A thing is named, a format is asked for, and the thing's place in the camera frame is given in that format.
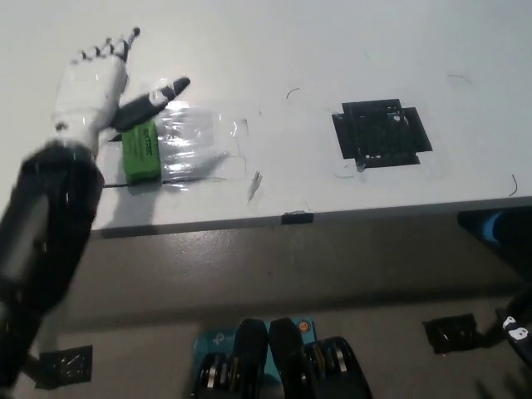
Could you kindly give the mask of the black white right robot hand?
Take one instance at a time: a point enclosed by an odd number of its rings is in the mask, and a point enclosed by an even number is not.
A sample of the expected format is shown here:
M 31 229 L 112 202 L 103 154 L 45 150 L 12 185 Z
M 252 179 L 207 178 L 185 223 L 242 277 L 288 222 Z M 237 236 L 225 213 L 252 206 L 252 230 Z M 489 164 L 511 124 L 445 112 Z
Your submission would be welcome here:
M 531 364 L 531 286 L 495 310 L 496 320 L 484 337 L 484 347 L 507 341 L 521 359 Z

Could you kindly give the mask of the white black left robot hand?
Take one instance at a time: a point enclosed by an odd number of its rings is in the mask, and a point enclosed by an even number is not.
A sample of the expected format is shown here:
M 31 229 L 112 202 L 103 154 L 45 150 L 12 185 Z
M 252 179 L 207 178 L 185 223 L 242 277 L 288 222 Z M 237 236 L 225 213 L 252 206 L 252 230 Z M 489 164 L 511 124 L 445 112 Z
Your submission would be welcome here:
M 140 29 L 101 46 L 81 51 L 65 68 L 60 80 L 52 122 L 59 140 L 98 153 L 103 131 L 126 132 L 149 121 L 190 85 L 180 77 L 121 105 L 126 90 L 126 63 Z

